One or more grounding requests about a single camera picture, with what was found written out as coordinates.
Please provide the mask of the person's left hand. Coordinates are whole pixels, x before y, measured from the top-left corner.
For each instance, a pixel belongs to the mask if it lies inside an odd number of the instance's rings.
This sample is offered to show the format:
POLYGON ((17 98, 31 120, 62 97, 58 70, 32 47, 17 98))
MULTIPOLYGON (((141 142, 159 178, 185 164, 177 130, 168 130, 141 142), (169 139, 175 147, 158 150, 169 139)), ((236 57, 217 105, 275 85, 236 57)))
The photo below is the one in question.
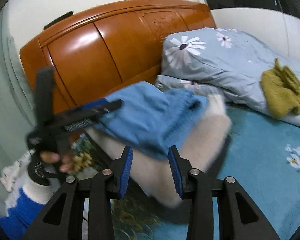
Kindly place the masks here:
POLYGON ((43 162, 48 164, 57 163, 60 165, 59 170, 63 173, 72 173, 74 168, 74 153, 68 152, 65 155, 61 156, 54 152, 44 151, 40 153, 40 158, 43 162))

